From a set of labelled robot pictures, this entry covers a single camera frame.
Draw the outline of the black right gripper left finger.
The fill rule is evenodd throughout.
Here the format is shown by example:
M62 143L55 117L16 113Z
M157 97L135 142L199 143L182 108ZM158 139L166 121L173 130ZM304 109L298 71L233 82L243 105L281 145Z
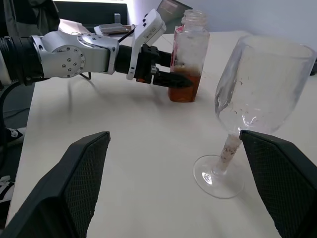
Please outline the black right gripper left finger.
M35 185L0 238L86 238L98 200L108 131L72 143Z

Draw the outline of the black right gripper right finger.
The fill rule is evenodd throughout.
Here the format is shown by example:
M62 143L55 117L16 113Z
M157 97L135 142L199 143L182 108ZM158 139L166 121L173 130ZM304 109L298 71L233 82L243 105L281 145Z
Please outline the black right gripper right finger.
M257 191L282 238L317 238L317 166L293 143L240 133Z

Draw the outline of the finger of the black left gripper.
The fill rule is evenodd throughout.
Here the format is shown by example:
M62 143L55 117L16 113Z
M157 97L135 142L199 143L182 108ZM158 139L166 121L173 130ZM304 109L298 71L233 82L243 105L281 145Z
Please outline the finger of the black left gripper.
M158 54L159 54L159 58L158 58L159 65L164 67L170 67L171 58L172 58L171 53L159 51Z
M181 74L159 71L153 77L153 85L167 88L187 88L191 87L193 82Z

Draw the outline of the clear bottle with red contents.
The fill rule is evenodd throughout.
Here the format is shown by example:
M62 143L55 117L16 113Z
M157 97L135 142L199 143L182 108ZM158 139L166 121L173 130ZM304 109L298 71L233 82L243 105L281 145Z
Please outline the clear bottle with red contents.
M194 102L208 50L210 33L206 29L206 14L189 9L184 12L181 26L175 28L170 71L181 74L193 85L186 88L169 88L173 102Z

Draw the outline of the clear wine glass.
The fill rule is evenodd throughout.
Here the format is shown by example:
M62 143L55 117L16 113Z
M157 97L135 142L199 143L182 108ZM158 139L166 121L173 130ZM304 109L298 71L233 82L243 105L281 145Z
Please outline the clear wine glass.
M219 155L201 156L193 167L204 192L230 199L243 190L242 170L233 162L240 133L276 132L294 111L316 59L312 48L284 38L247 35L237 41L214 97L226 141Z

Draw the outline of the flat brown grey stack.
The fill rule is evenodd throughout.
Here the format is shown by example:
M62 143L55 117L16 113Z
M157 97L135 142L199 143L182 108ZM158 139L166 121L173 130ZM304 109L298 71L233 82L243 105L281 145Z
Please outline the flat brown grey stack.
M98 35L110 36L126 34L133 30L135 25L123 25L121 23L102 24L94 27L94 32Z

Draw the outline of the dark grey laptop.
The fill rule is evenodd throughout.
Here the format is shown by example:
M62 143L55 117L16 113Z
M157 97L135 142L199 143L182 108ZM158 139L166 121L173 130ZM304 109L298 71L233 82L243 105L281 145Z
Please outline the dark grey laptop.
M177 0L162 0L157 7L157 12L166 25L179 25L186 10L193 8Z

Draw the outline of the black white sneaker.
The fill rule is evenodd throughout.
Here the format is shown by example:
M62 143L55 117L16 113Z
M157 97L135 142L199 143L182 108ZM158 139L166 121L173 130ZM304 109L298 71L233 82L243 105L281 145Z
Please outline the black white sneaker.
M15 182L10 176L0 178L0 203L10 201L13 197Z
M8 146L20 144L24 140L26 128L18 128L18 129L13 129L13 128L7 128L6 129L6 141Z

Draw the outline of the dark cloth garment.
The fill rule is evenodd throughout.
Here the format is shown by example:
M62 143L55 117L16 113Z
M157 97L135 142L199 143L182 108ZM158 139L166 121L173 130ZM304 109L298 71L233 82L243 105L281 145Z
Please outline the dark cloth garment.
M0 37L43 36L59 24L53 0L0 0Z

